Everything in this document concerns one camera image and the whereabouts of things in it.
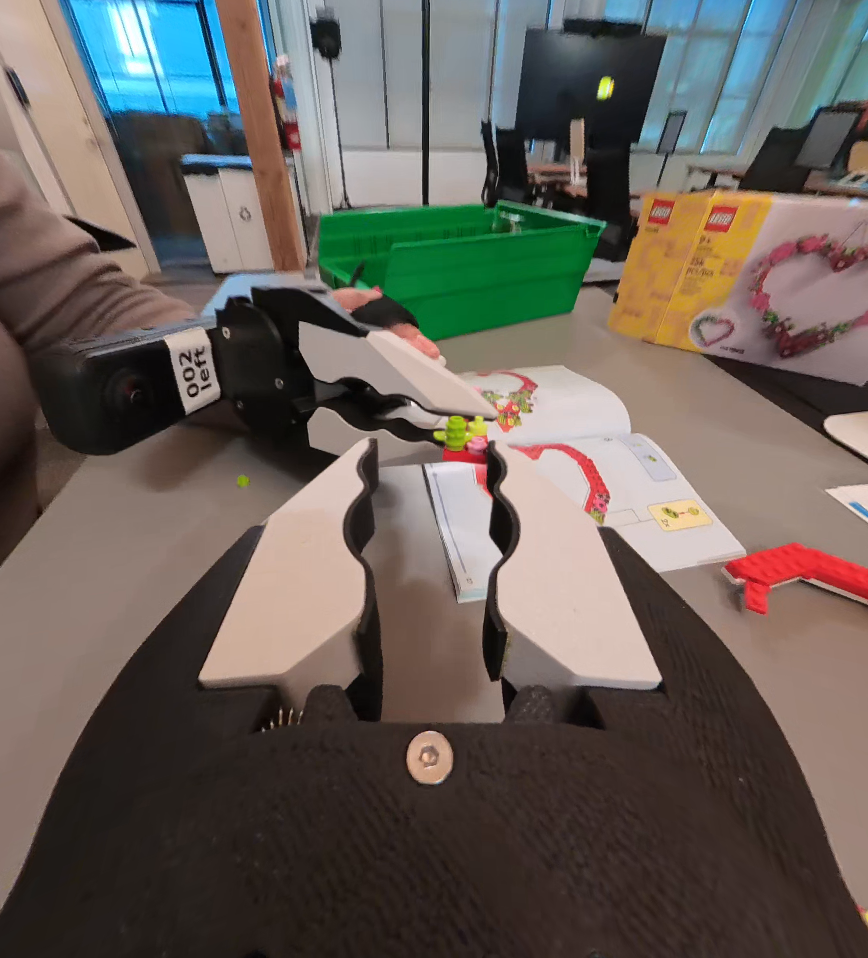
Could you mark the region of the person's left forearm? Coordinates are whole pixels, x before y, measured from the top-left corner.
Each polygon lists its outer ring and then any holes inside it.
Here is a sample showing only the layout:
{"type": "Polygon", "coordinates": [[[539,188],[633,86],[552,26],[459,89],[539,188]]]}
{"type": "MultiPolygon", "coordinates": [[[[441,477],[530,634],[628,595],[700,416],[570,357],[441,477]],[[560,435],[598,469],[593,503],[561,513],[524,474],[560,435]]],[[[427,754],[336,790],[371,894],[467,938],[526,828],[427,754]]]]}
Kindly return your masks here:
{"type": "Polygon", "coordinates": [[[41,511],[29,360],[60,342],[194,317],[102,254],[0,151],[0,566],[41,511]]]}

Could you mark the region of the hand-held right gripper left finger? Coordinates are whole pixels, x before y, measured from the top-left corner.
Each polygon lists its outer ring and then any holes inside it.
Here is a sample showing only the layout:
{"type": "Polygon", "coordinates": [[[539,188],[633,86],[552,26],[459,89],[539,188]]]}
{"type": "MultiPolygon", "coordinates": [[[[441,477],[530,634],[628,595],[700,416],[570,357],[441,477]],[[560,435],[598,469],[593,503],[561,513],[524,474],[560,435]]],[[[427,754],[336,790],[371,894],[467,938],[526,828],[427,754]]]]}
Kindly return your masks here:
{"type": "Polygon", "coordinates": [[[355,443],[266,520],[201,667],[208,689],[272,686],[305,699],[320,685],[382,697],[374,577],[378,444],[355,443]]]}

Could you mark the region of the black office chair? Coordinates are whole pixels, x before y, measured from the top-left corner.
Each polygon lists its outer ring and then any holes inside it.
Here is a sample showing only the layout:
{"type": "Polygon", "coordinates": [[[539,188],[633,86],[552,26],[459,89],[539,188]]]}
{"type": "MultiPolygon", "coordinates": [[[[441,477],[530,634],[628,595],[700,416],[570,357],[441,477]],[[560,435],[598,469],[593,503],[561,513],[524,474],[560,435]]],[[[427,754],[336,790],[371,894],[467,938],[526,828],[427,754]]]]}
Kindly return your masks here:
{"type": "Polygon", "coordinates": [[[512,201],[533,205],[535,184],[528,171],[526,141],[516,128],[494,127],[481,123],[487,173],[481,199],[485,207],[493,208],[498,201],[512,201]]]}

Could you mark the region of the pale door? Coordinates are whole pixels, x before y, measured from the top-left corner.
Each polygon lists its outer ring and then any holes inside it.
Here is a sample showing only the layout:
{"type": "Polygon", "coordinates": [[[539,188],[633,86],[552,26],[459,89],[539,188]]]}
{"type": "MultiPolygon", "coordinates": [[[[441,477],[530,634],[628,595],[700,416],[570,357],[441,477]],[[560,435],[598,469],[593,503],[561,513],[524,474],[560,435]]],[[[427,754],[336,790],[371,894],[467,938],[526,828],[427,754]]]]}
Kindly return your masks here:
{"type": "Polygon", "coordinates": [[[59,2],[0,1],[0,150],[57,213],[132,242],[132,276],[161,271],[59,2]]]}

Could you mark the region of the red lego strip with flowers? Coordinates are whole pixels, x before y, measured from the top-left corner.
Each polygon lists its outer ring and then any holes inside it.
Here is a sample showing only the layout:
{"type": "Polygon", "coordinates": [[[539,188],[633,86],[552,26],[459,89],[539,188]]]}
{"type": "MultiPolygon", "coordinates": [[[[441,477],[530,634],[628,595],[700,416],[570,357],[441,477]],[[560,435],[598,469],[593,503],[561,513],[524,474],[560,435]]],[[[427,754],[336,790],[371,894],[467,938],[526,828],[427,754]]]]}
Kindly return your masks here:
{"type": "Polygon", "coordinates": [[[488,453],[488,421],[481,416],[465,419],[451,416],[432,437],[441,448],[441,460],[448,464],[484,467],[488,453]]]}

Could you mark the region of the wooden post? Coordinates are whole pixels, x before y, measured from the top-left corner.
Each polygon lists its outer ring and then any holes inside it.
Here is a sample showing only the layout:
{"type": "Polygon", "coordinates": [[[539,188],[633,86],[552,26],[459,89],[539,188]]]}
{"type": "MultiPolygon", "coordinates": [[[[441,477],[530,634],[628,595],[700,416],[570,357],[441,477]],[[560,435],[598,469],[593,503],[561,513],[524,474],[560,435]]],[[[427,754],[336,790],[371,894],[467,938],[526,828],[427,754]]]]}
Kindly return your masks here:
{"type": "Polygon", "coordinates": [[[301,272],[307,262],[296,221],[292,176],[277,126],[269,64],[256,1],[215,3],[276,270],[301,272]]]}

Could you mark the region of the person's left hand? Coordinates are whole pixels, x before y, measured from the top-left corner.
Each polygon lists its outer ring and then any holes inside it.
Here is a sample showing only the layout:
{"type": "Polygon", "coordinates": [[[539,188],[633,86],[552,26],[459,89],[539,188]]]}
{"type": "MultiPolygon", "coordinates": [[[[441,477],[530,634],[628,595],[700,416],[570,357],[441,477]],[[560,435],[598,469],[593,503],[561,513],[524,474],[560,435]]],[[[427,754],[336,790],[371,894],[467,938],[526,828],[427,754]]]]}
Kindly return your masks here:
{"type": "Polygon", "coordinates": [[[390,331],[419,353],[440,361],[438,346],[421,332],[413,313],[384,294],[379,287],[344,287],[332,290],[331,296],[359,323],[372,329],[390,331]]]}

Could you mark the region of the small desk monitor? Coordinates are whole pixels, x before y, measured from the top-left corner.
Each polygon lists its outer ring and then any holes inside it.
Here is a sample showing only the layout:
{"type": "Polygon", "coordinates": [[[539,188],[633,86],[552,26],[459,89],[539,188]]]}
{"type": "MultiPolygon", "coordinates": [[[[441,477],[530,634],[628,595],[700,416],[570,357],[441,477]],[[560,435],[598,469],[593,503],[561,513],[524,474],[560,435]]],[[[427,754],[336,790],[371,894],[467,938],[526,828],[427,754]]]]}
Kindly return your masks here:
{"type": "Polygon", "coordinates": [[[832,169],[864,117],[862,102],[825,106],[815,113],[806,137],[793,160],[797,169],[821,172],[832,169]]]}

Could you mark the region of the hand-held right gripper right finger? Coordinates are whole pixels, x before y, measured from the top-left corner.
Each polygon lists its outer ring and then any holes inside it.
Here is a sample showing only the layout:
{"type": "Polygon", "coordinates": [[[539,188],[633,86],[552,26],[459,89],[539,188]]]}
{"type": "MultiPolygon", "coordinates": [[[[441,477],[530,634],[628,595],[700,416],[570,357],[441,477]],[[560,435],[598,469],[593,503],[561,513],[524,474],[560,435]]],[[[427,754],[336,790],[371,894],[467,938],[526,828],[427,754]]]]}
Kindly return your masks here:
{"type": "Polygon", "coordinates": [[[500,557],[488,577],[488,677],[553,693],[649,691],[661,674],[600,526],[522,451],[487,453],[488,526],[500,557]]]}

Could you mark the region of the white cabinet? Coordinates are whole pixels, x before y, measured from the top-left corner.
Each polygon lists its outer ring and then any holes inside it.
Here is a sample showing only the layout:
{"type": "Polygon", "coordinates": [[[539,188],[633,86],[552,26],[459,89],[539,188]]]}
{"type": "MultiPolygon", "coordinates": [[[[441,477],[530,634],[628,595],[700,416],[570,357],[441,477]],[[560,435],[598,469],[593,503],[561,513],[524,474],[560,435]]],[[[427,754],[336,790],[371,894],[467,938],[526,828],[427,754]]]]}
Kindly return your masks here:
{"type": "Polygon", "coordinates": [[[272,271],[248,156],[188,153],[181,157],[180,169],[212,271],[218,275],[272,271]]]}

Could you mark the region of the yellow and white lego box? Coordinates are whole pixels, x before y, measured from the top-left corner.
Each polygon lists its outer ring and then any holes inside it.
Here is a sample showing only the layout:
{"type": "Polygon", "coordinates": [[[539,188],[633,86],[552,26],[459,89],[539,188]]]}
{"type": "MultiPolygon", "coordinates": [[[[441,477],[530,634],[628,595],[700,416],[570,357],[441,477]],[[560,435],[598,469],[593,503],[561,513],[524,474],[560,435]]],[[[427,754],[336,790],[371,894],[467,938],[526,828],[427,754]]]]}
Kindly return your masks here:
{"type": "Polygon", "coordinates": [[[652,193],[611,330],[854,385],[868,380],[868,200],[652,193]]]}

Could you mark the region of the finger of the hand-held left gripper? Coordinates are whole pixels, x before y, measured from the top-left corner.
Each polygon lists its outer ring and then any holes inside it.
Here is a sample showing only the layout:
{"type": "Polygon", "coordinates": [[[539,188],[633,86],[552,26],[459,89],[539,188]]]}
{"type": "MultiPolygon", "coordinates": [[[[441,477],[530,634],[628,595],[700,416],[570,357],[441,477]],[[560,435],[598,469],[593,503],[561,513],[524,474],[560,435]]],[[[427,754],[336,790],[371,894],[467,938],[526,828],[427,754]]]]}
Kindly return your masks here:
{"type": "Polygon", "coordinates": [[[402,417],[373,415],[359,404],[322,404],[307,421],[308,445],[341,456],[362,440],[375,440],[379,459],[441,459],[434,430],[402,417]]]}
{"type": "Polygon", "coordinates": [[[317,382],[361,384],[429,414],[497,418],[496,408],[477,389],[390,330],[359,336],[308,322],[297,329],[300,356],[317,382]]]}

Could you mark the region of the lego instruction booklet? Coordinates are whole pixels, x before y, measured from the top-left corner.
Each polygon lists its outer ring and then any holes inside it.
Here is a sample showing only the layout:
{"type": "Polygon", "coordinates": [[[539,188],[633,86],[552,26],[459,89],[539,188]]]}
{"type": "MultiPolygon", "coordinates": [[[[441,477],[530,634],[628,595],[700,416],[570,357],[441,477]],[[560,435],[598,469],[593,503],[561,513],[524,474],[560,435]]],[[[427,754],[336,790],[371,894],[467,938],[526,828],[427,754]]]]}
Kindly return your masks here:
{"type": "MultiPolygon", "coordinates": [[[[747,550],[652,439],[635,433],[621,400],[563,366],[462,376],[497,411],[487,439],[537,470],[656,572],[725,565],[747,550]]],[[[500,554],[488,533],[486,465],[424,467],[448,572],[459,604],[485,598],[500,554]]]]}

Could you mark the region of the red lego half heart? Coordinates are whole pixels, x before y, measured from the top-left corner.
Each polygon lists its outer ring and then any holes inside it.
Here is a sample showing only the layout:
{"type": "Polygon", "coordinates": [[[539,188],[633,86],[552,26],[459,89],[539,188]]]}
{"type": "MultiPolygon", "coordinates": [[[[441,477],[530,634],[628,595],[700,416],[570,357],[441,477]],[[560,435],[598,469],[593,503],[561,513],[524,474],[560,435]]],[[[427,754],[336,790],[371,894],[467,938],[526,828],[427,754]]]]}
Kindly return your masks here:
{"type": "Polygon", "coordinates": [[[722,568],[724,578],[739,588],[743,607],[767,615],[770,595],[802,582],[868,606],[868,568],[820,550],[790,543],[739,557],[722,568]]]}

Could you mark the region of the large black monitor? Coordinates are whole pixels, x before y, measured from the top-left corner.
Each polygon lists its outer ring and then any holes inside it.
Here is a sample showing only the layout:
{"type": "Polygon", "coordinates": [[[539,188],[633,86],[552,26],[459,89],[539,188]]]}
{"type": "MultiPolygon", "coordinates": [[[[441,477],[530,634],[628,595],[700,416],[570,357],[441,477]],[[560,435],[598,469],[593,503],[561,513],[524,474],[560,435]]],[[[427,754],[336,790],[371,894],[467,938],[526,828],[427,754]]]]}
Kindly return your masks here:
{"type": "Polygon", "coordinates": [[[640,140],[667,38],[530,29],[525,34],[514,127],[526,141],[565,144],[583,120],[588,146],[640,140]],[[612,98],[596,100],[601,76],[616,79],[612,98]]]}

